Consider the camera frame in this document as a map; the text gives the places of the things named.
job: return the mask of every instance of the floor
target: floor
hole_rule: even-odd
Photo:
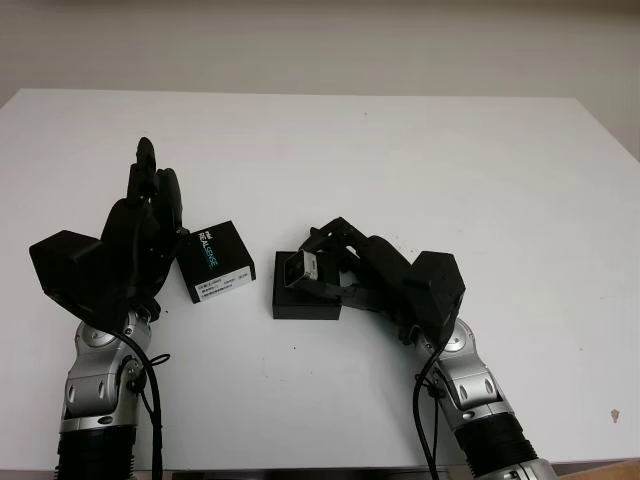
[[[575,97],[640,158],[636,0],[0,0],[19,88]]]

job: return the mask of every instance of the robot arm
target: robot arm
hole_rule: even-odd
[[[549,462],[538,458],[522,434],[502,389],[478,356],[473,332],[459,318],[429,377],[440,391],[444,416],[475,477],[556,478]]]
[[[318,251],[332,252],[340,271],[352,271],[358,283],[324,282]],[[465,286],[453,255],[422,252],[410,264],[386,240],[366,237],[337,218],[321,229],[312,228],[300,251],[286,261],[285,285],[346,306],[385,312],[398,324],[403,342],[422,343],[430,357],[439,355],[425,373],[439,391],[447,423],[475,477],[556,478],[523,436],[504,393],[476,352],[471,329],[457,317]],[[428,453],[427,460],[436,476]]]
[[[44,292],[82,321],[65,384],[61,480],[130,477],[138,398],[147,379],[152,477],[162,477],[160,395],[145,350],[150,323],[160,313],[154,297],[188,233],[181,214],[175,173],[156,170],[153,145],[142,138],[127,196],[111,209],[100,239],[63,230],[29,249]]]

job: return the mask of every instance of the camera box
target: camera box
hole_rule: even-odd
[[[256,279],[253,260],[231,221],[190,233],[178,265],[193,303]]]

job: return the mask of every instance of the white table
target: white table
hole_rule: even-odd
[[[540,455],[640,455],[640,168],[577,101],[26,90],[0,110],[0,468],[56,463],[75,355],[27,248],[99,236],[143,135],[185,226],[232,219],[258,275],[192,305],[174,265],[158,296],[167,468],[424,463],[420,359],[385,319],[271,319],[274,251],[338,215],[410,260],[455,253],[461,316]],[[462,463],[447,430],[439,463]],[[141,413],[140,468],[150,444]]]

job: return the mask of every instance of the black box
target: black box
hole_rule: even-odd
[[[193,303],[256,279],[253,260],[231,221],[190,233],[178,265]]]
[[[282,320],[338,320],[342,307],[340,300],[318,298],[306,292],[285,288],[284,262],[296,252],[276,252],[273,272],[273,318]],[[322,280],[340,284],[340,274],[331,253],[317,253],[318,264],[323,265]]]

